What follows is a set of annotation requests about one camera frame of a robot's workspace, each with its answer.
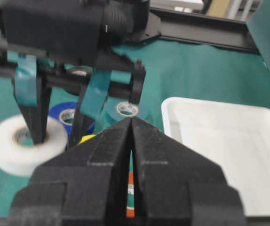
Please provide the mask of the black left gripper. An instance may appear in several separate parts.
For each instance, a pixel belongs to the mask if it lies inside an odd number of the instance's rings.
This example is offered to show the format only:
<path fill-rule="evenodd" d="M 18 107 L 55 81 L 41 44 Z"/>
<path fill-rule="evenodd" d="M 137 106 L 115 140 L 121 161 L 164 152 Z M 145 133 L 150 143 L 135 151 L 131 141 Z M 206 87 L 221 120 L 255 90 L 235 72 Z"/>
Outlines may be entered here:
<path fill-rule="evenodd" d="M 142 68 L 112 51 L 147 27 L 147 0 L 0 0 L 0 50 L 102 70 Z"/>

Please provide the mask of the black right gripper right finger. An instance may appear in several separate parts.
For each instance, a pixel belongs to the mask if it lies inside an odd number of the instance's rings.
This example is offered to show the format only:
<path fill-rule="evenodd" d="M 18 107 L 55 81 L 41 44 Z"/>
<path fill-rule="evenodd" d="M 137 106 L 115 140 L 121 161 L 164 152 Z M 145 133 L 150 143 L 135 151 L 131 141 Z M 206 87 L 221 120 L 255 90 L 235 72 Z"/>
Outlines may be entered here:
<path fill-rule="evenodd" d="M 239 193 L 218 164 L 139 118 L 132 130 L 135 215 L 146 225 L 246 225 Z"/>

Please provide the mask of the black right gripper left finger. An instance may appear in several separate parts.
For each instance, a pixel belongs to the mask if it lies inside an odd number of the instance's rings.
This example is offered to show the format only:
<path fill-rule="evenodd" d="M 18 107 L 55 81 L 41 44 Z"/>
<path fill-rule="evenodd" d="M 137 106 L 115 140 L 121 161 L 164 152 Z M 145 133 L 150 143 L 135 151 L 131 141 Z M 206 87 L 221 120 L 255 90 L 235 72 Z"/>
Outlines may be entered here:
<path fill-rule="evenodd" d="M 113 226 L 126 216 L 131 120 L 38 166 L 12 201 L 10 226 Z"/>

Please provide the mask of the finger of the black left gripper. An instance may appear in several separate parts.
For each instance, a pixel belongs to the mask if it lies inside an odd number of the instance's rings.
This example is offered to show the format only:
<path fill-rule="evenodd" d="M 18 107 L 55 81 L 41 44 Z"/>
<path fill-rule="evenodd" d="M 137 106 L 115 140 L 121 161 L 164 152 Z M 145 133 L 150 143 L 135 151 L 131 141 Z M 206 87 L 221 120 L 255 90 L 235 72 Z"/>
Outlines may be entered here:
<path fill-rule="evenodd" d="M 76 146 L 97 119 L 107 97 L 111 71 L 94 70 L 88 85 L 81 87 L 68 148 Z"/>
<path fill-rule="evenodd" d="M 14 97 L 34 144 L 45 140 L 52 89 L 38 70 L 35 56 L 18 56 L 13 78 Z"/>

